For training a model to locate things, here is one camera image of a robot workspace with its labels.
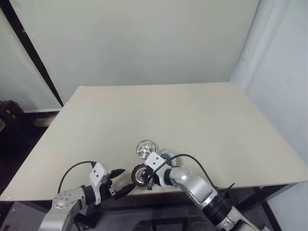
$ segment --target dark floor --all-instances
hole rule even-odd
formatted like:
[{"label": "dark floor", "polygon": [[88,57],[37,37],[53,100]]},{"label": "dark floor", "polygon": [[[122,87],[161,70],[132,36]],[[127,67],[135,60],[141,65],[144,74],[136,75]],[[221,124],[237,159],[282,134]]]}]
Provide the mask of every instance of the dark floor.
[{"label": "dark floor", "polygon": [[[41,115],[31,115],[31,118],[33,119],[36,116]],[[28,147],[9,155],[0,155],[0,194],[4,191],[45,130],[46,128],[38,128],[36,130],[36,141]],[[229,192],[230,201],[234,204],[238,204],[253,193],[253,189],[232,189]],[[117,201],[117,206],[121,207],[121,203],[127,205],[127,200],[123,200],[122,202]],[[0,231],[36,231],[48,210],[43,207],[38,207],[37,205],[32,205],[32,202],[0,202]],[[269,230],[274,231],[262,206],[259,205],[258,207],[246,212],[244,215],[258,228],[262,229],[266,226]],[[154,219],[161,221],[163,219],[164,221],[168,221],[167,218],[186,218],[188,216],[200,216],[206,219],[193,204],[120,208],[113,210],[108,209],[106,211],[102,209],[99,213],[98,224],[92,230],[130,231],[141,220]],[[172,225],[160,224],[157,226],[159,227],[157,230],[182,230],[182,226],[183,224],[181,223]]]}]

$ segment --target tabletop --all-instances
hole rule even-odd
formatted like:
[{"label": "tabletop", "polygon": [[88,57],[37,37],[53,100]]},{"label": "tabletop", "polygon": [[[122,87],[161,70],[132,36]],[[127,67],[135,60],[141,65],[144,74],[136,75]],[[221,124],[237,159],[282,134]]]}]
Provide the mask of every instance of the tabletop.
[{"label": "tabletop", "polygon": [[[59,112],[8,187],[3,201],[50,200],[73,164],[93,160],[126,172],[118,190],[144,162],[138,142],[196,157],[213,182],[227,188],[308,180],[307,165],[253,102],[232,83],[79,87]],[[186,157],[178,165],[199,166]],[[90,164],[72,169],[62,189],[89,184]],[[130,194],[174,192],[135,188]]]}]

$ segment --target small brown gear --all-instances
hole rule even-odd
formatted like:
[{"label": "small brown gear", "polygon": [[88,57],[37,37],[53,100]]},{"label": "small brown gear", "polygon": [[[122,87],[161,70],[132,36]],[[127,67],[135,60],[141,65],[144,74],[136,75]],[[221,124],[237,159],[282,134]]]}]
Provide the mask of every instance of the small brown gear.
[{"label": "small brown gear", "polygon": [[146,187],[147,184],[141,178],[143,171],[146,169],[146,165],[141,164],[134,167],[134,170],[131,172],[131,181],[134,185],[138,187]]}]

